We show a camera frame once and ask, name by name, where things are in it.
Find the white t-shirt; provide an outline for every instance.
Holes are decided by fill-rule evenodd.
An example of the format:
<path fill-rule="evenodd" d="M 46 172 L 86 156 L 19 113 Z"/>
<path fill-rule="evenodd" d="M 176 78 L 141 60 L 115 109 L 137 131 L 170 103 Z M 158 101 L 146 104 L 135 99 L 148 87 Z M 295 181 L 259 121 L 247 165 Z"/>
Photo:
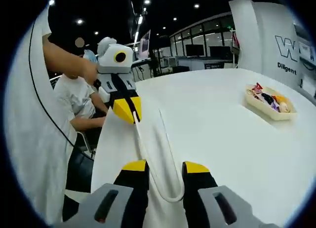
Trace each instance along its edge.
<path fill-rule="evenodd" d="M 91 118 L 94 115 L 95 107 L 90 98 L 94 91 L 82 77 L 70 79 L 62 74 L 56 82 L 54 92 L 60 102 L 75 116 Z"/>
<path fill-rule="evenodd" d="M 44 61 L 42 36 L 50 33 L 48 7 L 34 25 L 30 65 L 39 98 L 59 128 L 75 143 L 68 112 L 58 104 Z M 71 145 L 49 119 L 36 96 L 29 68 L 32 26 L 12 62 L 4 99 L 4 126 L 17 180 L 35 211 L 48 223 L 61 221 Z"/>

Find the robot camera eye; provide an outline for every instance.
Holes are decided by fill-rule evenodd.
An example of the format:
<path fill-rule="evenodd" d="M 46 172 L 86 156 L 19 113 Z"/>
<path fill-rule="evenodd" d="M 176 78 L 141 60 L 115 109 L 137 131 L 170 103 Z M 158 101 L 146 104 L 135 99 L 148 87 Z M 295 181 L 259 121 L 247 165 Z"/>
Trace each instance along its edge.
<path fill-rule="evenodd" d="M 120 52 L 120 53 L 116 54 L 115 61 L 118 62 L 118 63 L 121 63 L 121 62 L 123 62 L 125 60 L 125 58 L 126 58 L 125 53 Z"/>

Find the dark ceiling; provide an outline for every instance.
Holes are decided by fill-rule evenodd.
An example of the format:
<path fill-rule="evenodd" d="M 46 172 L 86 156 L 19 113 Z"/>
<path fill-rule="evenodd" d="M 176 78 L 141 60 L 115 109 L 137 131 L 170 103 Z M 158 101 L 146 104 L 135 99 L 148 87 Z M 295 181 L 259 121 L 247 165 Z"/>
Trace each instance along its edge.
<path fill-rule="evenodd" d="M 80 54 L 82 48 L 75 46 L 75 40 L 82 37 L 84 47 L 96 53 L 97 43 L 104 37 L 110 36 L 118 43 L 127 44 L 134 41 L 130 35 L 130 28 L 135 34 L 136 20 L 142 12 L 144 0 L 131 0 L 135 11 L 132 11 L 129 0 L 55 0 L 55 5 L 49 9 L 49 24 L 52 30 L 50 40 L 65 50 Z M 204 18 L 230 11 L 230 0 L 150 0 L 147 5 L 147 14 L 139 38 L 149 29 L 152 35 L 159 33 L 171 35 Z M 253 0 L 277 2 L 277 0 Z M 81 18 L 84 22 L 78 25 L 76 20 Z"/>

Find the computer screen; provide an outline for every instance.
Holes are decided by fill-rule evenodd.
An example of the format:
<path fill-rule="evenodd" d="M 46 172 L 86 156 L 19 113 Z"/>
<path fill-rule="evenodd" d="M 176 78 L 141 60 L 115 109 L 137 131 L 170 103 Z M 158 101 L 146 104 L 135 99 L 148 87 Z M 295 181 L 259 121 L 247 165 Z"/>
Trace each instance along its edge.
<path fill-rule="evenodd" d="M 233 55 L 229 46 L 210 46 L 210 57 L 215 59 L 232 59 Z"/>
<path fill-rule="evenodd" d="M 204 47 L 202 44 L 186 44 L 187 56 L 203 56 Z"/>
<path fill-rule="evenodd" d="M 146 59 L 149 55 L 150 30 L 144 34 L 139 43 L 139 59 Z"/>
<path fill-rule="evenodd" d="M 176 67 L 177 66 L 176 58 L 168 58 L 168 60 L 169 60 L 169 67 Z"/>

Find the beige basket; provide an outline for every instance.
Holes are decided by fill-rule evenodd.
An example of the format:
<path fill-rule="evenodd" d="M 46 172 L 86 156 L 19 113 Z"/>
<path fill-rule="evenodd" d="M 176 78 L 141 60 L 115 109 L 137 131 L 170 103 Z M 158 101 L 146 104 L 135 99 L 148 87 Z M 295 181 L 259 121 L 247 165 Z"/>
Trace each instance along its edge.
<path fill-rule="evenodd" d="M 295 110 L 292 102 L 287 98 L 286 104 L 287 107 L 290 109 L 289 113 L 279 113 L 272 109 L 268 104 L 254 98 L 252 95 L 247 94 L 247 90 L 251 90 L 254 87 L 254 85 L 249 85 L 246 87 L 245 91 L 245 98 L 246 102 L 251 104 L 252 106 L 256 107 L 258 110 L 262 111 L 263 113 L 267 114 L 270 118 L 273 120 L 289 120 L 292 119 L 293 117 L 296 116 L 297 111 Z M 274 96 L 283 96 L 277 91 L 274 91 L 273 89 L 269 87 L 263 87 L 262 86 L 262 91 L 264 93 L 267 93 L 269 95 L 274 95 Z"/>

